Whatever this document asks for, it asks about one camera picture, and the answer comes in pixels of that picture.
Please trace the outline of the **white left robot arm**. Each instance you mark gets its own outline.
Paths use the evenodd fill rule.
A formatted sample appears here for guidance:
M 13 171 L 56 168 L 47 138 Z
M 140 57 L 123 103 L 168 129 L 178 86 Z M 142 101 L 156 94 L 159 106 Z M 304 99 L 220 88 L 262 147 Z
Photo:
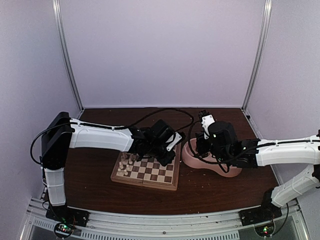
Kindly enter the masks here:
M 29 154 L 44 173 L 53 215 L 67 222 L 72 218 L 72 211 L 66 207 L 64 170 L 71 150 L 117 151 L 139 158 L 153 157 L 166 166 L 176 157 L 175 147 L 184 138 L 183 132 L 162 119 L 147 127 L 111 126 L 72 118 L 62 111 L 34 137 Z

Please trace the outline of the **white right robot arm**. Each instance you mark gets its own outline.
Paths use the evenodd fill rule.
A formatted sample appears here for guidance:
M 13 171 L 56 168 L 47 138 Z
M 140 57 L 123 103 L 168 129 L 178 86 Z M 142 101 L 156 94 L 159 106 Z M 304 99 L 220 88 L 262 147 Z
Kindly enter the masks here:
M 215 121 L 210 116 L 200 121 L 202 132 L 196 139 L 194 156 L 204 161 L 210 153 L 214 165 L 227 168 L 255 169 L 272 166 L 278 173 L 289 167 L 291 178 L 282 179 L 281 185 L 265 192 L 262 206 L 256 210 L 259 220 L 268 220 L 276 208 L 320 186 L 320 136 L 298 139 L 238 140 L 234 127 L 225 121 Z

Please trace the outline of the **wooden chess board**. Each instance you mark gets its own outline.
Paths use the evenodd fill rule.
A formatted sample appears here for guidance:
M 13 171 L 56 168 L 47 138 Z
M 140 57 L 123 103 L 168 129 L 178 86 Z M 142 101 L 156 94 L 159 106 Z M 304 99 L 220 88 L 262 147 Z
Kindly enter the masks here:
M 176 191 L 178 189 L 178 181 L 179 181 L 179 171 L 180 171 L 180 153 L 181 153 L 181 145 L 177 145 L 174 147 L 175 158 L 172 163 L 167 166 L 162 166 L 155 158 L 142 159 L 141 161 L 137 161 L 136 156 L 136 169 L 137 169 L 137 177 L 123 177 L 117 176 L 116 168 L 117 163 L 119 162 L 119 157 L 121 153 L 118 155 L 118 158 L 113 167 L 110 179 L 113 182 L 134 185 L 140 187 L 147 187 L 153 189 L 160 190 L 168 190 L 168 191 Z

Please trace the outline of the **white chess pieces row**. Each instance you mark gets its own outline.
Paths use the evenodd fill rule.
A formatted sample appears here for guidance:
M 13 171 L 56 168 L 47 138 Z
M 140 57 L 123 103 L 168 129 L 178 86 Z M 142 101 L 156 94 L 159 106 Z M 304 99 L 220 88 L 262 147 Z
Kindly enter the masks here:
M 122 152 L 119 155 L 116 175 L 125 178 L 137 178 L 138 172 L 136 167 L 136 155 Z

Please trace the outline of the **pink plastic double bowl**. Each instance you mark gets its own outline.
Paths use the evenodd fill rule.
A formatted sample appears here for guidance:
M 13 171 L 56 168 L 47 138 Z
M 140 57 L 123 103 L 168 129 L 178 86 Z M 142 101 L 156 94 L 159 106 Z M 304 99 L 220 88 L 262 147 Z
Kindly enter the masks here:
M 192 146 L 192 149 L 196 153 L 196 138 L 192 138 L 190 140 L 190 144 Z M 226 177 L 226 178 L 234 178 L 242 172 L 241 168 L 237 168 L 234 166 L 230 166 L 229 171 L 224 172 L 218 164 L 209 164 L 199 160 L 198 158 L 194 157 L 194 155 L 192 154 L 190 147 L 188 145 L 188 142 L 184 144 L 181 150 L 181 159 L 184 162 L 184 164 L 186 164 L 190 168 L 211 170 L 219 174 L 220 176 Z M 211 163 L 217 162 L 216 158 L 212 157 L 211 153 L 209 153 L 208 156 L 204 157 L 203 159 Z

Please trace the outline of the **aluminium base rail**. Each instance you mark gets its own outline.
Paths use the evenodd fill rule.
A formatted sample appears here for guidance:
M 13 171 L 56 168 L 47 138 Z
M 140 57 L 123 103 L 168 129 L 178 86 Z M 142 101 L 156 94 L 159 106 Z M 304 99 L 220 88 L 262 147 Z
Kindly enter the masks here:
M 273 240 L 309 240 L 300 206 L 294 200 L 271 221 L 242 225 L 239 211 L 180 215 L 134 215 L 89 211 L 87 225 L 77 226 L 71 240 L 263 240 L 262 226 L 275 228 Z

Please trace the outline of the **aluminium frame post right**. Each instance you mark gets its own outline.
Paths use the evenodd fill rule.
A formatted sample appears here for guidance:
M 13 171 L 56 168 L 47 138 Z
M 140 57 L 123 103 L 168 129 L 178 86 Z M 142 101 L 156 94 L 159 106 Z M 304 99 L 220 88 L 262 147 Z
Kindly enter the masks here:
M 260 66 L 261 66 L 262 59 L 263 59 L 264 48 L 267 43 L 268 33 L 269 33 L 269 29 L 270 29 L 270 22 L 271 22 L 271 16 L 272 16 L 272 6 L 273 6 L 272 0 L 265 0 L 264 1 L 263 14 L 262 14 L 262 20 L 261 20 L 261 26 L 260 26 L 260 33 L 259 33 L 257 48 L 256 48 L 256 52 L 255 52 L 253 67 L 251 70 L 247 91 L 246 91 L 244 101 L 243 101 L 243 104 L 241 107 L 243 112 L 248 111 L 250 99 L 253 94 L 255 83 L 258 78 Z

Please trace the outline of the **aluminium frame post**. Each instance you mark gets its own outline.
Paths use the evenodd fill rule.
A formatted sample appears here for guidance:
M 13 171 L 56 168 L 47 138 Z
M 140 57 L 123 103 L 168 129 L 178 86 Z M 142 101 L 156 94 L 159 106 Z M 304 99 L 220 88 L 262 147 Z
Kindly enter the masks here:
M 70 58 L 70 54 L 69 54 L 69 50 L 68 50 L 68 44 L 67 44 L 67 39 L 66 39 L 66 34 L 65 34 L 65 29 L 64 29 L 63 16 L 62 16 L 62 11 L 61 11 L 61 1 L 60 0 L 53 0 L 52 7 L 53 7 L 53 14 L 54 14 L 55 22 L 56 22 L 60 47 L 62 50 L 63 62 L 64 62 L 64 66 L 65 66 L 66 73 L 67 73 L 67 79 L 70 84 L 71 91 L 72 91 L 73 97 L 75 99 L 75 102 L 77 104 L 77 108 L 78 108 L 79 112 L 82 113 L 85 110 L 85 108 L 84 108 L 82 100 L 81 100 L 80 92 L 77 87 L 74 71 L 72 68 L 71 58 Z
M 251 70 L 247 91 L 246 91 L 244 101 L 243 101 L 243 104 L 241 107 L 243 112 L 248 111 L 250 99 L 253 94 L 255 83 L 258 78 L 260 66 L 261 66 L 262 59 L 263 59 L 264 48 L 267 43 L 268 33 L 269 33 L 269 29 L 270 29 L 270 22 L 271 22 L 271 16 L 272 16 L 272 6 L 273 6 L 272 0 L 265 0 L 264 1 L 263 14 L 262 14 L 262 20 L 261 20 L 261 26 L 260 26 L 260 33 L 259 33 L 257 48 L 256 48 L 256 52 L 255 52 L 253 67 Z

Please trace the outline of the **aluminium frame post left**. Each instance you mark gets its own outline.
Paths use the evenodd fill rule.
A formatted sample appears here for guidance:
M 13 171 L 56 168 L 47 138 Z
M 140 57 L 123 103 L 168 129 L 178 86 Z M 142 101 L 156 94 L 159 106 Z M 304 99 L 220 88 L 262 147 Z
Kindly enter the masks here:
M 80 92 L 77 87 L 74 71 L 72 68 L 71 58 L 70 58 L 70 54 L 69 54 L 69 50 L 68 50 L 68 44 L 67 44 L 67 39 L 66 39 L 66 34 L 65 34 L 65 29 L 64 29 L 63 16 L 62 16 L 62 11 L 61 11 L 61 1 L 60 0 L 53 0 L 52 7 L 53 7 L 53 14 L 54 14 L 55 22 L 56 22 L 60 47 L 62 50 L 63 62 L 64 62 L 64 66 L 65 66 L 66 73 L 67 73 L 67 79 L 70 84 L 71 91 L 72 91 L 73 97 L 75 99 L 75 102 L 77 104 L 77 108 L 78 108 L 79 112 L 82 113 L 85 110 L 85 108 L 84 108 L 82 100 L 81 100 Z

